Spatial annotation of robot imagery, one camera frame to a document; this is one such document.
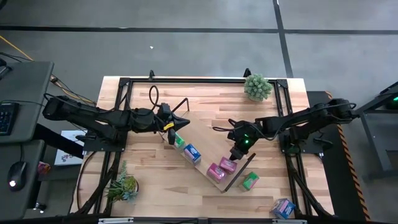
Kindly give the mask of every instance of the small succulent plant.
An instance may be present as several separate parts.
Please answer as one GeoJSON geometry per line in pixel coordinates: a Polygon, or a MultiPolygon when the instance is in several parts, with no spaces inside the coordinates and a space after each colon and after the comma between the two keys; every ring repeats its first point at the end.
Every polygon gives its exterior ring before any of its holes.
{"type": "Polygon", "coordinates": [[[127,162],[123,161],[121,173],[117,180],[112,181],[109,188],[107,188],[107,196],[112,202],[119,200],[133,201],[137,197],[137,180],[133,177],[127,177],[126,171],[127,162]]]}
{"type": "Polygon", "coordinates": [[[267,99],[272,90],[272,85],[261,74],[253,74],[246,78],[244,92],[250,100],[262,101],[267,99]]]}

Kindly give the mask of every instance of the black desk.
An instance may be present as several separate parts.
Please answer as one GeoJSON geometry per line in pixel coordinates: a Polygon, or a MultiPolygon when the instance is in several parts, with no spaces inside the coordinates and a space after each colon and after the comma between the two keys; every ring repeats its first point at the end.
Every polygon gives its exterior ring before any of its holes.
{"type": "MultiPolygon", "coordinates": [[[[9,64],[0,80],[0,101],[23,100],[43,104],[54,64],[52,62],[26,62],[9,64]]],[[[39,163],[46,145],[83,158],[83,147],[37,124],[42,107],[34,103],[20,102],[19,111],[10,136],[0,136],[0,220],[22,218],[27,208],[36,203],[40,182],[37,175],[39,163]],[[27,183],[19,192],[11,192],[7,186],[10,166],[19,160],[20,144],[24,145],[24,161],[27,162],[27,183]]]]}
{"type": "Polygon", "coordinates": [[[37,165],[44,154],[45,143],[35,140],[22,143],[23,160],[27,163],[26,184],[18,192],[11,192],[7,184],[7,173],[10,166],[19,161],[21,145],[6,144],[0,146],[0,221],[23,218],[27,208],[33,208],[38,194],[37,165]]]}
{"type": "MultiPolygon", "coordinates": [[[[11,71],[0,80],[0,101],[24,100],[43,104],[50,76],[54,67],[52,62],[10,63],[11,71]]],[[[83,158],[83,147],[61,135],[37,124],[41,106],[34,103],[19,103],[14,127],[10,136],[1,136],[0,144],[27,142],[42,139],[49,146],[83,158]]]]}

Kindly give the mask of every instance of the paper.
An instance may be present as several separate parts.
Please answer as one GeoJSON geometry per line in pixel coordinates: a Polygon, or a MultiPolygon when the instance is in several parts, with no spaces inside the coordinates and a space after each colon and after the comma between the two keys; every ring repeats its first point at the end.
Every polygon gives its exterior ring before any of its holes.
{"type": "MultiPolygon", "coordinates": [[[[82,130],[76,130],[76,131],[62,131],[61,136],[76,142],[77,144],[84,146],[84,142],[78,141],[76,139],[76,136],[79,135],[85,135],[86,133],[82,130]]],[[[55,156],[55,166],[66,166],[66,165],[77,165],[81,164],[83,162],[83,159],[77,158],[75,156],[72,156],[70,154],[65,153],[64,151],[58,149],[57,150],[57,155],[55,156]]]]}

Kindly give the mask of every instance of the concrete floor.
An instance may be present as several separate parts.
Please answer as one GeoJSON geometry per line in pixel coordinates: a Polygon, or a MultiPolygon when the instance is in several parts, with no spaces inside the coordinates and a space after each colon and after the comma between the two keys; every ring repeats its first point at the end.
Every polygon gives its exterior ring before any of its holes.
{"type": "MultiPolygon", "coordinates": [[[[395,0],[279,0],[285,29],[396,30],[395,0]]],[[[276,29],[272,0],[36,0],[9,1],[0,24],[276,29]]],[[[105,75],[241,77],[246,67],[265,77],[286,77],[278,34],[94,33],[1,31],[35,60],[55,62],[54,74],[72,90],[96,100],[105,75]]],[[[307,90],[363,105],[397,81],[396,35],[286,35],[295,78],[307,90]]],[[[4,42],[0,51],[19,54],[4,42]]],[[[62,94],[53,85],[52,94],[62,94]]],[[[54,131],[74,129],[40,119],[54,131]]],[[[378,170],[359,120],[344,125],[359,176],[378,170]]],[[[398,180],[361,186],[372,220],[398,223],[398,180]]],[[[52,182],[41,197],[43,215],[67,213],[74,182],[52,182]]],[[[28,217],[39,216],[28,213],[28,217]]]]}

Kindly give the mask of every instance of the wooden table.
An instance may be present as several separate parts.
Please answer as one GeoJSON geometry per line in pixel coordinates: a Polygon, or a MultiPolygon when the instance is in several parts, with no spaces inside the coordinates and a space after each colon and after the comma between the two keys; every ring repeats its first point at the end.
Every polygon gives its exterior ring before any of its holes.
{"type": "MultiPolygon", "coordinates": [[[[114,106],[120,77],[104,77],[98,98],[98,106],[111,109],[114,106]]],[[[293,111],[308,107],[304,80],[287,79],[293,111]]],[[[151,108],[149,87],[156,84],[160,101],[175,107],[185,97],[190,101],[191,112],[203,121],[208,131],[211,126],[230,127],[228,118],[254,121],[254,118],[277,116],[275,94],[261,103],[249,100],[242,84],[218,83],[135,83],[132,89],[132,108],[151,108]]],[[[281,91],[284,114],[287,114],[281,91]]],[[[213,131],[230,146],[227,133],[213,131]]],[[[164,144],[158,134],[129,133],[126,151],[121,161],[127,161],[127,174],[139,181],[140,191],[134,203],[116,202],[113,217],[213,217],[213,218],[269,218],[269,210],[278,198],[290,198],[285,157],[280,153],[279,140],[260,139],[250,149],[254,160],[243,175],[254,171],[260,179],[255,188],[242,192],[237,184],[240,177],[226,193],[221,193],[191,163],[187,162],[172,146],[164,144]]],[[[97,153],[89,161],[81,178],[80,198],[83,204],[97,187],[104,153],[97,153]]],[[[303,154],[303,166],[308,188],[330,213],[331,198],[323,164],[314,155],[303,154]]],[[[300,208],[304,205],[298,190],[300,208]]],[[[103,199],[101,212],[106,199],[103,199]]],[[[76,211],[76,198],[71,212],[76,211]]]]}

